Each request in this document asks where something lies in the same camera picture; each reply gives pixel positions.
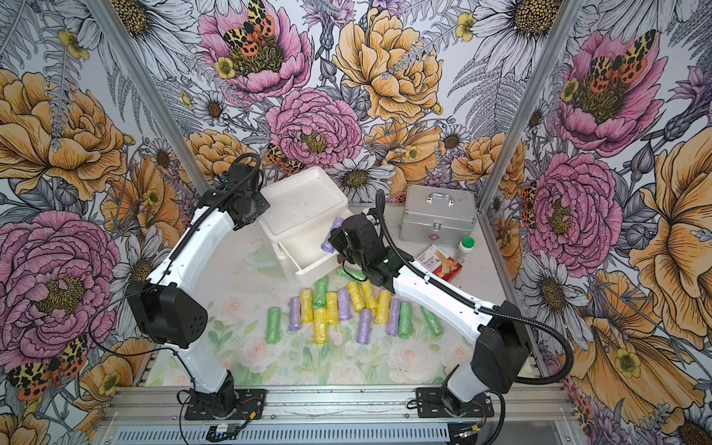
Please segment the purple bag roll front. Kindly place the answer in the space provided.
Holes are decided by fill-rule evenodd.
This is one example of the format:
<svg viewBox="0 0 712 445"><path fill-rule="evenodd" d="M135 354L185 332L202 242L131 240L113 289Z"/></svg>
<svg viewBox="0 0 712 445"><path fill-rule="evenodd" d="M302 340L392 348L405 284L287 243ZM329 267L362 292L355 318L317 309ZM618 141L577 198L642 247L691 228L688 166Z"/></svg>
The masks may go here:
<svg viewBox="0 0 712 445"><path fill-rule="evenodd" d="M362 345L367 345L369 343L372 317L373 313L370 309L363 309L359 312L359 323L356 337L357 343Z"/></svg>

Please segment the yellow bag roll right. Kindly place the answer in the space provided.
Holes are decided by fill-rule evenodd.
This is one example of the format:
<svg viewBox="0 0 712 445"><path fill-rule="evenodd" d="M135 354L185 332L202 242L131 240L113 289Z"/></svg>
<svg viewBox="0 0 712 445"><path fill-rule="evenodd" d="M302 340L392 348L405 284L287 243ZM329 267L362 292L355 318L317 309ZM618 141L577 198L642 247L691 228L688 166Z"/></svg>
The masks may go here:
<svg viewBox="0 0 712 445"><path fill-rule="evenodd" d="M378 305L376 306L376 324L387 324L389 322L389 310L392 294L384 289L380 291L378 296Z"/></svg>

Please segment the green bag roll far right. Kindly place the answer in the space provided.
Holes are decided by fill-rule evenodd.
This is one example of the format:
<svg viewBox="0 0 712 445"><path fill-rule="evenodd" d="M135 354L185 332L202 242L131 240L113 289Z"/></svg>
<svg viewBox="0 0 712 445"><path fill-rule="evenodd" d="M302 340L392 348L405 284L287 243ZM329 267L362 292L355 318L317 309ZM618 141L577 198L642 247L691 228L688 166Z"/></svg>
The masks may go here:
<svg viewBox="0 0 712 445"><path fill-rule="evenodd" d="M438 317L424 305L422 305L420 309L431 335L436 339L441 337L443 335L443 328Z"/></svg>

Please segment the white plastic drawer cabinet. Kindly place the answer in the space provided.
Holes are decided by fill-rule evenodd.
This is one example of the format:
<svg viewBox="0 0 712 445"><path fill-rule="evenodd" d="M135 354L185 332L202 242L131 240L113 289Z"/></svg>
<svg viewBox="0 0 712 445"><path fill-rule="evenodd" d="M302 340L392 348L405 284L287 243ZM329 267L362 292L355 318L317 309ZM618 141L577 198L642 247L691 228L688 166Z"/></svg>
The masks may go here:
<svg viewBox="0 0 712 445"><path fill-rule="evenodd" d="M270 208L258 219L265 243L316 218L348 209L348 198L320 167L311 167L265 187Z"/></svg>

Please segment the silver aluminium case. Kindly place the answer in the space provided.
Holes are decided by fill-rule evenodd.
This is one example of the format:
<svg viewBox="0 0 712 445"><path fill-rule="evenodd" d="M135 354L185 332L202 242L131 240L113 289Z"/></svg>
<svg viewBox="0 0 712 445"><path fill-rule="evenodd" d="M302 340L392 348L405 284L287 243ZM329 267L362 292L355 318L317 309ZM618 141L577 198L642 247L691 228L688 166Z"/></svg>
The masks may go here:
<svg viewBox="0 0 712 445"><path fill-rule="evenodd" d="M477 222L472 192L411 185L406 193L400 239L457 246Z"/></svg>

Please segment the purple bag roll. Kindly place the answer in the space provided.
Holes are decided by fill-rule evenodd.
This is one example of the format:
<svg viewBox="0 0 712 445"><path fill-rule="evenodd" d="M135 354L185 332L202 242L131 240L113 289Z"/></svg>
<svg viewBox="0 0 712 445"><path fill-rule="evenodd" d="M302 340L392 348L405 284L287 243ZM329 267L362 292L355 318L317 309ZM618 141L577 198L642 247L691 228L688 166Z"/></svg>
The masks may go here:
<svg viewBox="0 0 712 445"><path fill-rule="evenodd" d="M299 297L293 297L289 300L289 324L287 331L290 333L298 332L301 327L301 303Z"/></svg>
<svg viewBox="0 0 712 445"><path fill-rule="evenodd" d="M386 332L391 337L398 337L399 335L401 304L398 298L393 298L389 304L389 319L387 321Z"/></svg>
<svg viewBox="0 0 712 445"><path fill-rule="evenodd" d="M350 309L350 294L346 287L337 292L337 310L341 322L352 319L352 309Z"/></svg>
<svg viewBox="0 0 712 445"><path fill-rule="evenodd" d="M337 233L337 230L341 228L344 219L342 217L337 217L333 220L331 227L329 228L323 243L321 244L321 250L326 253L334 253L336 250L331 243L332 237Z"/></svg>
<svg viewBox="0 0 712 445"><path fill-rule="evenodd" d="M372 317L373 313L370 309L363 309L359 312L359 323L356 337L357 343L362 345L367 345L369 343Z"/></svg>

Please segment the green bag roll centre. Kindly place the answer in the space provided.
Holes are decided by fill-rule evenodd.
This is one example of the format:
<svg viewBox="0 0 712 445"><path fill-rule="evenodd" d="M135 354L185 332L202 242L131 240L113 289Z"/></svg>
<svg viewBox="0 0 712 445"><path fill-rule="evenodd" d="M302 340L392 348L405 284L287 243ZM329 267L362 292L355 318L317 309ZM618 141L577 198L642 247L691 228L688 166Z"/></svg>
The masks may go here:
<svg viewBox="0 0 712 445"><path fill-rule="evenodd" d="M326 294L328 293L328 287L328 276L322 276L314 283L313 306L315 308L325 308L327 306Z"/></svg>

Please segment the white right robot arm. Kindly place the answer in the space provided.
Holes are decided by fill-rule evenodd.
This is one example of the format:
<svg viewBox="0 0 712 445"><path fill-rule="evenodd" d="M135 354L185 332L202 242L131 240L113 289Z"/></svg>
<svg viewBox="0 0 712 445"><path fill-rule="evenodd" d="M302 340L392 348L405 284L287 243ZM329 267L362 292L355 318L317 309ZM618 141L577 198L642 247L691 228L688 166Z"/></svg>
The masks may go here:
<svg viewBox="0 0 712 445"><path fill-rule="evenodd" d="M437 277L396 246L381 213L372 210L348 217L330 231L328 241L376 285L430 310L472 343L470 362L456 366L441 385L439 405L448 415L463 415L467 405L483 393L505 394L515 383L554 384L573 370L575 354L564 334L524 317L510 302L495 305L479 300ZM552 376L523 378L519 374L532 352L530 328L549 335L564 350L565 361Z"/></svg>

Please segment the purple bag roll back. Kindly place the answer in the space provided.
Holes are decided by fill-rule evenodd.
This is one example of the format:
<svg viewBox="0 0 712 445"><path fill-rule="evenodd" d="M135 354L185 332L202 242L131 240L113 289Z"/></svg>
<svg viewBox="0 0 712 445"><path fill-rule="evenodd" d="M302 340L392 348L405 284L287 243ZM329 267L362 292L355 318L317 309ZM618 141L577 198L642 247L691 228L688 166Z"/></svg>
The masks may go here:
<svg viewBox="0 0 712 445"><path fill-rule="evenodd" d="M398 337L399 335L401 304L398 298L393 298L389 304L389 319L387 321L386 332L391 337Z"/></svg>

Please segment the aluminium front rail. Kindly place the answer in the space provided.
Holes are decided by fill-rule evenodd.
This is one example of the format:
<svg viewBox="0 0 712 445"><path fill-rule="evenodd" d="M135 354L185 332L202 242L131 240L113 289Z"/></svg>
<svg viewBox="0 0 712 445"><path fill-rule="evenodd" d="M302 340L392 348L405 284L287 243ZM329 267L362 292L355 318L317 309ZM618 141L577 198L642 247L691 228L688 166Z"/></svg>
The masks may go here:
<svg viewBox="0 0 712 445"><path fill-rule="evenodd" d="M426 413L424 389L401 386L277 386L244 389L243 413L188 420L180 387L123 389L96 444L584 444L565 391L515 386L486 395L462 417Z"/></svg>

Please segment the green bag roll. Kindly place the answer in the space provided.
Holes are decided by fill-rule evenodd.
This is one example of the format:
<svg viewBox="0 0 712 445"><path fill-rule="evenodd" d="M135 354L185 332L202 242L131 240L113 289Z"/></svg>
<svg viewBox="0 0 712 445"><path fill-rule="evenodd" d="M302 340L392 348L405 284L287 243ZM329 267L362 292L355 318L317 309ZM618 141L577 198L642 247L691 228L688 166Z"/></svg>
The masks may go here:
<svg viewBox="0 0 712 445"><path fill-rule="evenodd" d="M400 303L398 336L400 339L409 339L413 333L413 306L411 302Z"/></svg>
<svg viewBox="0 0 712 445"><path fill-rule="evenodd" d="M314 283L313 306L315 308L325 308L327 306L326 294L328 293L328 287L328 276L322 276Z"/></svg>
<svg viewBox="0 0 712 445"><path fill-rule="evenodd" d="M441 337L443 335L443 328L438 317L424 305L422 305L420 309L431 335L436 339Z"/></svg>
<svg viewBox="0 0 712 445"><path fill-rule="evenodd" d="M269 345L276 345L280 341L281 317L282 311L279 307L272 307L268 310L265 341Z"/></svg>
<svg viewBox="0 0 712 445"><path fill-rule="evenodd" d="M362 272L345 265L341 265L337 268L337 274L345 278L350 278L352 281L363 282L366 280Z"/></svg>

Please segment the yellow bag roll tilted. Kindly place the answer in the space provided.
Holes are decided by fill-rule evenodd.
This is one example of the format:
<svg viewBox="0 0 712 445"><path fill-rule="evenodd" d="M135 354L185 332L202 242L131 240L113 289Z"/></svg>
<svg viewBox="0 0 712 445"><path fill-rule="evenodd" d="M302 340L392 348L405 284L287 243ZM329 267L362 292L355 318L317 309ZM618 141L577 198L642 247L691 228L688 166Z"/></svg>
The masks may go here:
<svg viewBox="0 0 712 445"><path fill-rule="evenodd" d="M363 293L363 301L365 302L365 307L369 310L374 311L378 307L378 299L374 293L374 288L369 280L365 280L360 283L360 288Z"/></svg>

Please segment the green bag roll far left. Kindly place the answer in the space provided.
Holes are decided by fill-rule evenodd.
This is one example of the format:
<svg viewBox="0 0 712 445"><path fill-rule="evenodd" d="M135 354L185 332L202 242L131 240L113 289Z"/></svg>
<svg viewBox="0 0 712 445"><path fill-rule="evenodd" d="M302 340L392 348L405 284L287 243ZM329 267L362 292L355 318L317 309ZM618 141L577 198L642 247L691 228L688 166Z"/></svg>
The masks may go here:
<svg viewBox="0 0 712 445"><path fill-rule="evenodd" d="M276 345L280 341L281 317L282 311L279 307L272 307L268 310L265 341L269 345Z"/></svg>

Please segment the white top drawer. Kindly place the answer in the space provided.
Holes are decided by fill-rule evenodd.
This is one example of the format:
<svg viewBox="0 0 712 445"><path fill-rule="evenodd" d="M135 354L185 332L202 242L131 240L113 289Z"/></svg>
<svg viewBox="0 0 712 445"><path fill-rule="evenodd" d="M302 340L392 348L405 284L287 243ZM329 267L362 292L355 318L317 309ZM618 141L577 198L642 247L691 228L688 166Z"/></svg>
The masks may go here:
<svg viewBox="0 0 712 445"><path fill-rule="evenodd" d="M316 218L270 240L277 262L287 281L310 287L318 279L333 272L339 265L337 252L327 252L322 244L328 238L337 218L352 216L349 209L336 216Z"/></svg>

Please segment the yellow bag roll front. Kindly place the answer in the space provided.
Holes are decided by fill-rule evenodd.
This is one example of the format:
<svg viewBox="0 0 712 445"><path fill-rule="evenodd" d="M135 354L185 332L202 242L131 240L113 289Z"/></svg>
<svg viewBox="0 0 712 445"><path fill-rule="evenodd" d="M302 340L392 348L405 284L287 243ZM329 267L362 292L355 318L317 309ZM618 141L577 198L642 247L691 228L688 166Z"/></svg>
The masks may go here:
<svg viewBox="0 0 712 445"><path fill-rule="evenodd" d="M328 343L328 317L326 308L317 308L313 312L314 343L324 345Z"/></svg>

